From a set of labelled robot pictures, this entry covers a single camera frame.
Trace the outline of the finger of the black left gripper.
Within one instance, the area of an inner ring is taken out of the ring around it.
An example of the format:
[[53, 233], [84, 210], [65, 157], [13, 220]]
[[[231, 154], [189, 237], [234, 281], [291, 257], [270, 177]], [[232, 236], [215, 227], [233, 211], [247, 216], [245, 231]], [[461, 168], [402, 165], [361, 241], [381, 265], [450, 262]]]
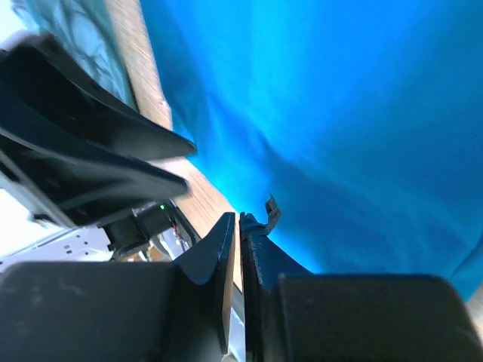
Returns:
[[150, 164], [189, 153], [188, 140], [162, 130], [119, 149], [58, 128], [1, 130], [1, 187], [35, 220], [105, 225], [152, 201], [184, 195], [186, 181]]
[[52, 35], [30, 35], [2, 51], [1, 79], [47, 120], [116, 154], [143, 161], [195, 154], [193, 143], [102, 88]]

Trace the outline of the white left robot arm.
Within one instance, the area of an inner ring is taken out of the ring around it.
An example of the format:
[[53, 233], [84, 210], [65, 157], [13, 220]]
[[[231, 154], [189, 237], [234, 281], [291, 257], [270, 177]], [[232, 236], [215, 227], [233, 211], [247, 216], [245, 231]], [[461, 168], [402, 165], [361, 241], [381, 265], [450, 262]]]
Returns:
[[57, 232], [1, 260], [3, 361], [219, 361], [235, 231], [200, 238], [157, 160], [187, 139], [104, 90], [52, 35], [1, 52], [1, 187]]

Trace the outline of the blue t shirt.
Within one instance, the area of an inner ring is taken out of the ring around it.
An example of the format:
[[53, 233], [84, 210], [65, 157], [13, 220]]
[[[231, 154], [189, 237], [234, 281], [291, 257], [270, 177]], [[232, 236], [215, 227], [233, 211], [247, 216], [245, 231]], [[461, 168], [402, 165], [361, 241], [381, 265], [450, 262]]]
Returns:
[[480, 1], [143, 1], [173, 127], [315, 273], [482, 282]]

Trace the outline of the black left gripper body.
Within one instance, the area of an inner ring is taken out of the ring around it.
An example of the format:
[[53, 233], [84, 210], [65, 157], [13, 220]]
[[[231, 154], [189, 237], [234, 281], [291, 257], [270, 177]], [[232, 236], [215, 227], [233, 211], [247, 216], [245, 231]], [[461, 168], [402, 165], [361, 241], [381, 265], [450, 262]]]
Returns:
[[171, 202], [148, 204], [103, 227], [110, 251], [131, 250], [177, 224], [180, 210]]

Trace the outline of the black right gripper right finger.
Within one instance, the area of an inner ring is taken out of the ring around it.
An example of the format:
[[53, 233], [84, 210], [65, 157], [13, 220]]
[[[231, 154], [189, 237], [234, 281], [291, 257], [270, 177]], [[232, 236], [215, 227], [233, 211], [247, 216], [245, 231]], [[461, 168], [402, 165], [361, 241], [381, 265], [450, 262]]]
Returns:
[[239, 220], [249, 361], [480, 361], [452, 286], [431, 275], [315, 275]]

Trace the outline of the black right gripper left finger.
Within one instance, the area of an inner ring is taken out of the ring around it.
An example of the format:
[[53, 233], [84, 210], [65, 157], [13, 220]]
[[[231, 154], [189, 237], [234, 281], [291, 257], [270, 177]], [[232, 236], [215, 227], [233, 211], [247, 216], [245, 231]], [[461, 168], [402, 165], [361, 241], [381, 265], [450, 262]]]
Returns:
[[235, 215], [172, 262], [24, 262], [1, 278], [3, 361], [219, 361]]

